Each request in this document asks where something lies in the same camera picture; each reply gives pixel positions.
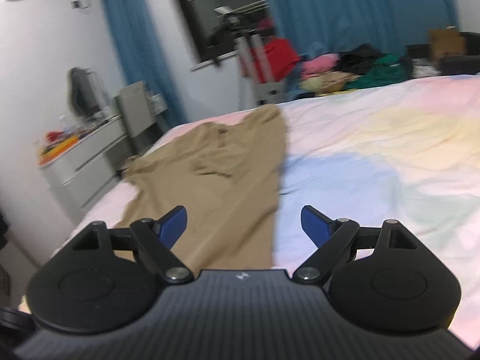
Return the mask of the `colourful clutter on dresser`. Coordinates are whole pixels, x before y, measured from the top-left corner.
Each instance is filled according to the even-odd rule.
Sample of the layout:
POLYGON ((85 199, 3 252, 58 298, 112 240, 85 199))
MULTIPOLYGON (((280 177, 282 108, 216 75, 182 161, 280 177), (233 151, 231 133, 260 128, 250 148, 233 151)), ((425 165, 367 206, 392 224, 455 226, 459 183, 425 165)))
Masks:
POLYGON ((89 132, 83 129, 78 129, 73 132, 64 130, 46 133, 42 141, 35 143, 38 165, 48 164, 62 153, 74 147, 74 145, 88 135, 89 132))

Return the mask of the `brown cardboard box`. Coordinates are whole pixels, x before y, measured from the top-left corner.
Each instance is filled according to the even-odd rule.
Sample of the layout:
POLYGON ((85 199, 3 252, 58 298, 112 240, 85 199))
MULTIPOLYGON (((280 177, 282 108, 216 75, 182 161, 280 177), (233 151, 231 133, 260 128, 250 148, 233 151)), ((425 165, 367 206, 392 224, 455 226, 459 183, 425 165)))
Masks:
POLYGON ((466 41, 455 27, 430 29, 430 57, 436 65, 449 56, 466 55, 466 41))

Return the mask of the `tan beige garment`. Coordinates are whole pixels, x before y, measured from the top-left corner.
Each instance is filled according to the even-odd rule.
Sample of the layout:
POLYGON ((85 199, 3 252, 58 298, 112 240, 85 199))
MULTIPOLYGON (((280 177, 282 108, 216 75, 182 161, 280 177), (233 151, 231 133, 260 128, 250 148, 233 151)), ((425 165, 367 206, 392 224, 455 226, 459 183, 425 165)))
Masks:
POLYGON ((128 164, 137 189, 117 227, 159 219, 176 206, 187 227, 172 252, 202 269, 269 269, 287 125, 279 107, 234 125, 208 122, 128 164))

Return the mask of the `green garment in pile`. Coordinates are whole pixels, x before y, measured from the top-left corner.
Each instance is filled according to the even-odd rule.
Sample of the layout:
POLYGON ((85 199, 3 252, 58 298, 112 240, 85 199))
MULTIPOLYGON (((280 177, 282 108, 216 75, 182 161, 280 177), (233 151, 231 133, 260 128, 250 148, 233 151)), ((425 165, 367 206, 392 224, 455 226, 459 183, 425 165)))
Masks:
POLYGON ((410 80, 413 75, 413 62, 407 55, 385 55, 377 59, 363 76, 348 82, 345 90, 371 89, 389 86, 410 80))

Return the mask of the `yellow beige garment in pile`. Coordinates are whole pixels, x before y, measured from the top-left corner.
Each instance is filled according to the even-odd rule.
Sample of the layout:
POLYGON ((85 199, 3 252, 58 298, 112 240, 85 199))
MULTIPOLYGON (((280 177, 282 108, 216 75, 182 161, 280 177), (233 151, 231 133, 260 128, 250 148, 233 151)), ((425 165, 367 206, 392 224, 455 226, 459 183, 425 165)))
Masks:
POLYGON ((298 86, 315 95, 331 94, 342 91, 346 84, 359 77, 359 75, 349 72, 324 72, 301 80, 298 86))

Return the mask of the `grey backed chair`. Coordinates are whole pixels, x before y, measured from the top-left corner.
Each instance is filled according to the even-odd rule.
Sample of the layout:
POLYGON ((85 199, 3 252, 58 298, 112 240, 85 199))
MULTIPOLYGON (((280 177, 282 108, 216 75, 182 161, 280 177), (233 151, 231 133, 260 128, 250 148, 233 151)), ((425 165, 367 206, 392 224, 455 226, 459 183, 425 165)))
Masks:
POLYGON ((144 155, 170 129, 164 118, 168 110, 164 98, 149 91, 144 81, 122 88, 115 106, 135 155, 144 155))

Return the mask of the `pink garment in pile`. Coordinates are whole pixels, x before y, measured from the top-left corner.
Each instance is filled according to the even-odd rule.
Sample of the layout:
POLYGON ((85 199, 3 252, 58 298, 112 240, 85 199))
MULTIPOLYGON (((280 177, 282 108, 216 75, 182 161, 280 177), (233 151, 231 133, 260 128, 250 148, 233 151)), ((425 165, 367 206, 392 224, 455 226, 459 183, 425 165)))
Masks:
POLYGON ((301 67, 301 78, 306 80, 333 70, 339 61, 339 55, 335 53, 325 54, 314 59, 305 61, 301 67))

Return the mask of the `pastel multicolour bed sheet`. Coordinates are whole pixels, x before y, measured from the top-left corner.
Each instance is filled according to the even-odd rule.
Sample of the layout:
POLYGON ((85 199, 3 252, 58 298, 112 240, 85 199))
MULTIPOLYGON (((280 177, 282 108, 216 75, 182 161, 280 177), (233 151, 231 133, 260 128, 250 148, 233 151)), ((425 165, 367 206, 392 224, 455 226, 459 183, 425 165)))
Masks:
POLYGON ((279 107, 286 155, 269 269, 162 284, 91 220, 31 280, 19 359, 475 359, 479 78, 409 80, 279 107), (379 228, 326 283, 300 214, 379 228))

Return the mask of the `blue curtain panel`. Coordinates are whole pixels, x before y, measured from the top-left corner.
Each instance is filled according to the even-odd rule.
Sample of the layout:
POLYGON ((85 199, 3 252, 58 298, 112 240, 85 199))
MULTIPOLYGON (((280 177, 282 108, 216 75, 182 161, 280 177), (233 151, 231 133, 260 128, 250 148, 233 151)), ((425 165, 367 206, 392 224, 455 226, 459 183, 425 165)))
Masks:
POLYGON ((169 126, 186 123, 146 0, 103 0, 103 4, 126 82, 131 85, 143 81, 154 94, 163 96, 169 126))
POLYGON ((431 29, 458 24, 455 0, 268 0, 278 33, 318 56, 368 43, 401 55, 431 29))

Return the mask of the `blue curtain left panel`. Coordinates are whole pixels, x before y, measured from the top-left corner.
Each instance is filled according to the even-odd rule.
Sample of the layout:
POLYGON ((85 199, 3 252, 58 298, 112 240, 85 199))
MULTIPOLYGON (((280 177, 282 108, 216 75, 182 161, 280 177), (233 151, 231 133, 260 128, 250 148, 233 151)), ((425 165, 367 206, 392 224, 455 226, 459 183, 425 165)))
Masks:
POLYGON ((169 126, 186 123, 146 0, 103 0, 103 4, 126 82, 131 85, 143 81, 154 94, 163 96, 169 126))

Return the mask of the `red garment on rack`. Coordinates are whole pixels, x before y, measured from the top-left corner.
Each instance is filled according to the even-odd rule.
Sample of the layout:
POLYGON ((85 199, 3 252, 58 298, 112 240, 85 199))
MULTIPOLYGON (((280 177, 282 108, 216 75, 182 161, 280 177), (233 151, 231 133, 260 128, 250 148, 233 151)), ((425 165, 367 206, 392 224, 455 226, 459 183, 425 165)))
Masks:
MULTIPOLYGON (((260 83, 265 83, 264 71, 260 66, 260 61, 257 60, 256 51, 252 47, 250 48, 251 56, 254 61, 257 76, 260 83)), ((299 55, 291 43, 285 38, 273 38, 264 46, 264 52, 266 54, 269 66, 274 77, 274 81, 278 82, 287 77, 295 66, 300 61, 299 55)), ((249 77, 246 66, 241 62, 243 74, 245 77, 249 77)))

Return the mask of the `wall socket with plug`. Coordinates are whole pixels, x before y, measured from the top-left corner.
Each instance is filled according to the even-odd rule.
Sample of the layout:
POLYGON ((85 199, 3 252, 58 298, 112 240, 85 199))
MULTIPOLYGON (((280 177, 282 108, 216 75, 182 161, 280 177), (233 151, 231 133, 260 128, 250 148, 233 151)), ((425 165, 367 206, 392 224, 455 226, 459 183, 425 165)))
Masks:
POLYGON ((74 0, 71 4, 73 9, 85 10, 90 7, 88 2, 82 2, 81 0, 74 0))

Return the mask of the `white drawer dresser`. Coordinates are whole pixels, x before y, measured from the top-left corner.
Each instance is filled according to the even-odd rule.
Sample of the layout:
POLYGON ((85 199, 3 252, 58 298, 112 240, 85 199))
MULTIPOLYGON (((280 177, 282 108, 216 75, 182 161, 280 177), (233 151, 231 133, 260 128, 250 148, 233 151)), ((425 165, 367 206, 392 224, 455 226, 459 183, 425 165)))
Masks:
POLYGON ((77 224, 116 186, 131 155, 123 121, 115 116, 40 170, 58 204, 77 224))

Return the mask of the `black garment in pile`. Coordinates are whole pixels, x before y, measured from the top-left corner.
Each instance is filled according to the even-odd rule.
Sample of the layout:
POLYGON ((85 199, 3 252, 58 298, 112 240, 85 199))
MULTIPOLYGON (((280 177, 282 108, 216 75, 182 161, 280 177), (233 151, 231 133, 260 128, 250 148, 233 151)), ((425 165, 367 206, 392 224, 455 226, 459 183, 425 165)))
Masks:
POLYGON ((366 74, 384 55, 376 47, 364 43, 353 50, 341 52, 335 70, 361 76, 366 74))

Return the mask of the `dark glass window door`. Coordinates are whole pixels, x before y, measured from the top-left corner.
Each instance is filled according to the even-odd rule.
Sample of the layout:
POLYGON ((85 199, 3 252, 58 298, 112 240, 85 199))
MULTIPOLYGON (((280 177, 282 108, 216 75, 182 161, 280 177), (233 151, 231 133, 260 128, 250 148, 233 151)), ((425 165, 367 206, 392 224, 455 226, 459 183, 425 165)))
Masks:
POLYGON ((268 0, 177 0, 185 17, 198 60, 218 63, 235 50, 235 38, 259 33, 275 34, 268 0))

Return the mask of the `black bag on dresser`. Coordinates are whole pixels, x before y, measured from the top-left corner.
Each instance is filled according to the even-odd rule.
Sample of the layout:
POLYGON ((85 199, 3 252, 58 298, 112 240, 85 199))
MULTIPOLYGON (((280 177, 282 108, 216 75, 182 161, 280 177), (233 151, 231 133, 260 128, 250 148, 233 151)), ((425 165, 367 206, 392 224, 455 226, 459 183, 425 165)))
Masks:
POLYGON ((94 88, 85 69, 73 67, 69 70, 69 101, 75 115, 89 119, 101 111, 94 88))

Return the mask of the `blue curtain right panel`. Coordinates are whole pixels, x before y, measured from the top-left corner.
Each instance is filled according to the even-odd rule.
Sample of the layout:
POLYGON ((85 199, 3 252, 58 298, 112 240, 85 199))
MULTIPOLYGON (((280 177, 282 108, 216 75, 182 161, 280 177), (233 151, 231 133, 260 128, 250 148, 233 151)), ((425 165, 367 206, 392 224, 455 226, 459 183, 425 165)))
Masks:
POLYGON ((318 56, 368 43, 401 55, 431 29, 458 24, 455 0, 268 0, 278 33, 318 56))

